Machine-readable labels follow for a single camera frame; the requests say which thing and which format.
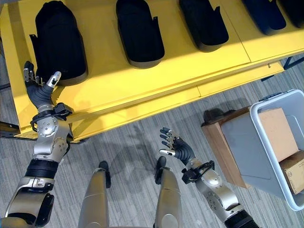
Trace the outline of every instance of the robot forearm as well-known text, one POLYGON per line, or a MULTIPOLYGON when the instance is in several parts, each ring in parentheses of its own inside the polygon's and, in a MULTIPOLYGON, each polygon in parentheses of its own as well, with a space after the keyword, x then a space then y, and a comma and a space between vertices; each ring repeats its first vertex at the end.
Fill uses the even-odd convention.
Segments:
POLYGON ((198 172, 195 181, 199 192, 206 198, 208 205, 227 228, 258 228, 252 217, 240 205, 236 195, 210 166, 205 166, 196 158, 187 163, 188 170, 198 172))
POLYGON ((36 115, 38 139, 32 160, 25 176, 19 181, 8 205, 1 227, 42 227, 49 221, 54 196, 49 191, 54 186, 58 165, 68 150, 67 136, 70 133, 63 115, 58 114, 63 104, 53 108, 44 105, 36 115))

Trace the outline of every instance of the cardboard box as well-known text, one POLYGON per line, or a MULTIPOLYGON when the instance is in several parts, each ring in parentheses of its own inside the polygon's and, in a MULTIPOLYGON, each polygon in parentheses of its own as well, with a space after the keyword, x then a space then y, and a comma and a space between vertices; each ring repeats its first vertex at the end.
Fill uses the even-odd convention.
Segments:
POLYGON ((304 190, 304 151, 299 151, 280 162, 285 179, 294 194, 304 190))
POLYGON ((282 108, 259 113, 259 118, 278 162, 299 151, 282 108))
POLYGON ((233 154, 228 146, 226 138, 222 132, 221 125, 233 118, 249 112, 249 108, 237 110, 225 117, 217 119, 208 125, 202 126, 204 135, 217 159, 217 162, 222 169, 227 182, 243 187, 249 188, 250 185, 246 184, 238 169, 238 165, 234 160, 233 154))

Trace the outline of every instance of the silver metal joint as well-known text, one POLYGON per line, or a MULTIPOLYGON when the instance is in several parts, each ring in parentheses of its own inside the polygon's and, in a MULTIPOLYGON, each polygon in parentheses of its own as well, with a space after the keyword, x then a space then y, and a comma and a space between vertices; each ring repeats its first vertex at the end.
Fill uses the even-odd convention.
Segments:
POLYGON ((43 106, 38 107, 38 112, 41 113, 43 111, 47 111, 47 110, 53 110, 53 105, 52 104, 45 104, 43 106))

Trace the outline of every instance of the gray carpet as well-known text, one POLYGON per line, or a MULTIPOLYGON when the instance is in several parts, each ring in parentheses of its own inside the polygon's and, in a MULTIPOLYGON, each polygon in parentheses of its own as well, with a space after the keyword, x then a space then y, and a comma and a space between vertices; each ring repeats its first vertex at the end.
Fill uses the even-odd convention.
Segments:
MULTIPOLYGON (((0 83, 8 82, 4 57, 0 57, 0 83)), ((219 107, 223 111, 253 104, 266 95, 291 88, 304 90, 304 64, 265 81, 255 81, 235 89, 184 105, 179 108, 131 123, 72 145, 60 164, 52 193, 55 205, 47 228, 75 228, 82 199, 99 161, 110 164, 112 186, 108 192, 111 226, 152 227, 160 187, 154 183, 154 166, 162 147, 159 129, 175 129, 194 149, 202 161, 216 159, 200 129, 205 110, 219 107)), ((17 124, 10 90, 0 93, 1 121, 17 124)), ((25 173, 35 142, 0 140, 0 216, 25 173)), ((193 184, 181 181, 181 162, 168 158, 176 173, 182 193, 185 228, 224 227, 209 209, 193 184)), ((222 175, 220 167, 216 170, 222 175)), ((256 188, 248 190, 228 184, 241 204, 264 228, 302 228, 304 211, 294 212, 287 203, 256 188)))

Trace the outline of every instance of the black foot form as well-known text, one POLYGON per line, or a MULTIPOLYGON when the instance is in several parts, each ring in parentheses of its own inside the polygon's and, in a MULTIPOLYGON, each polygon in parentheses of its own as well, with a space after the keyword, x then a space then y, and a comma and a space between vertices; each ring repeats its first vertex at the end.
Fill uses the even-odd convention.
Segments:
POLYGON ((98 167, 105 170, 105 185, 106 188, 109 189, 111 187, 111 175, 109 172, 109 165, 106 161, 102 161, 101 163, 99 163, 98 167))
POLYGON ((161 184, 162 168, 166 166, 166 163, 167 163, 167 159, 164 156, 161 156, 156 163, 156 172, 155 172, 155 176, 154 176, 156 184, 161 184))

